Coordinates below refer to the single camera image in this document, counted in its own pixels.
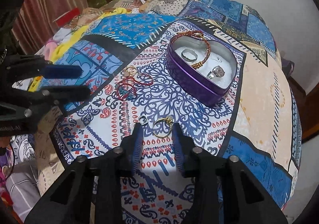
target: bed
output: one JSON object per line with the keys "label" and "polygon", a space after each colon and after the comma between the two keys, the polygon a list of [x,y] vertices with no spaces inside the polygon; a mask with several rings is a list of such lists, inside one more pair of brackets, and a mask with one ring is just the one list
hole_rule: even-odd
{"label": "bed", "polygon": [[[170,39],[189,30],[222,43],[237,61],[228,93],[213,107],[187,94],[165,67]],[[168,115],[195,145],[219,157],[237,155],[280,208],[293,195],[301,157],[298,109],[272,34],[249,6],[230,0],[150,0],[142,13],[96,19],[55,63],[80,65],[84,72],[79,79],[41,79],[37,88],[87,85],[92,94],[83,103],[68,104],[65,117],[54,108],[40,123],[35,154],[42,162],[41,195],[78,155],[92,158],[118,146],[140,115],[149,120],[140,164],[133,178],[121,179],[126,223],[180,223],[192,205],[194,181],[178,172],[171,136],[152,134],[153,122]],[[115,89],[127,66],[154,83],[137,85],[136,97],[122,101]],[[167,129],[162,125],[159,131]]]}

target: small silver ring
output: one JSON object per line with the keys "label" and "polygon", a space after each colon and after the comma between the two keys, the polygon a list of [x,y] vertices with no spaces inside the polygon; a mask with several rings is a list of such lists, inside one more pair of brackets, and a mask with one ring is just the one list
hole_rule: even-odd
{"label": "small silver ring", "polygon": [[148,123],[148,118],[145,115],[141,115],[141,116],[138,117],[138,121],[143,126],[143,125],[146,125]]}
{"label": "small silver ring", "polygon": [[208,79],[212,79],[214,78],[215,76],[218,77],[218,78],[221,78],[225,75],[225,71],[223,70],[222,67],[220,66],[216,66],[213,68],[212,71],[210,71],[207,75],[207,78]]}
{"label": "small silver ring", "polygon": [[[191,59],[191,58],[185,56],[184,53],[191,53],[193,56],[195,56],[195,58],[194,58],[194,59]],[[182,57],[185,61],[187,61],[187,62],[195,62],[195,61],[197,60],[197,58],[198,58],[198,55],[196,54],[196,52],[195,52],[194,50],[191,50],[191,49],[186,48],[186,49],[184,49],[184,50],[181,52],[181,57]]]}

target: patterned tablecloth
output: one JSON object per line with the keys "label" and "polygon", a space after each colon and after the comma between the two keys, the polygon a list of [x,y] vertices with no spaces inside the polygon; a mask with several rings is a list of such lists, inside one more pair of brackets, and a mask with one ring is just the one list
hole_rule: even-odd
{"label": "patterned tablecloth", "polygon": [[[245,6],[235,8],[243,13]],[[240,14],[228,20],[238,18]],[[236,37],[235,30],[221,25],[226,24],[176,15],[106,17],[95,21],[56,62],[80,65],[82,76],[75,80],[44,79],[40,85],[85,84],[92,91],[89,101],[66,107],[70,115],[51,133],[65,166],[78,155],[92,158],[118,146],[131,134],[138,116],[147,115],[138,170],[132,179],[121,179],[127,223],[180,223],[192,205],[194,180],[183,179],[178,172],[171,136],[158,139],[152,135],[153,122],[168,115],[195,145],[216,156],[239,156],[279,207],[293,195],[301,129],[294,97],[273,59],[276,52],[243,33]],[[238,70],[229,91],[210,108],[188,95],[165,66],[170,39],[187,30],[202,30],[207,40],[222,43],[237,60]],[[122,70],[128,65],[151,75],[154,83],[137,85],[136,99],[120,101],[115,85],[124,78]],[[160,131],[167,131],[166,126]]]}

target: purple tin box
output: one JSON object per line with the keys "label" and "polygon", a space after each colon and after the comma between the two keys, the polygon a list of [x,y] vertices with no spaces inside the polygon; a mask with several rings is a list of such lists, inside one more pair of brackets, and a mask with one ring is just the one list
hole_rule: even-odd
{"label": "purple tin box", "polygon": [[209,80],[206,76],[193,69],[176,52],[180,47],[201,49],[206,51],[207,45],[204,41],[192,37],[183,36],[174,43],[170,42],[166,52],[166,67],[173,79],[191,96],[211,107],[215,105],[228,91],[237,71],[237,61],[233,53],[221,43],[210,40],[211,54],[221,56],[231,68],[231,79],[229,85],[223,89]]}

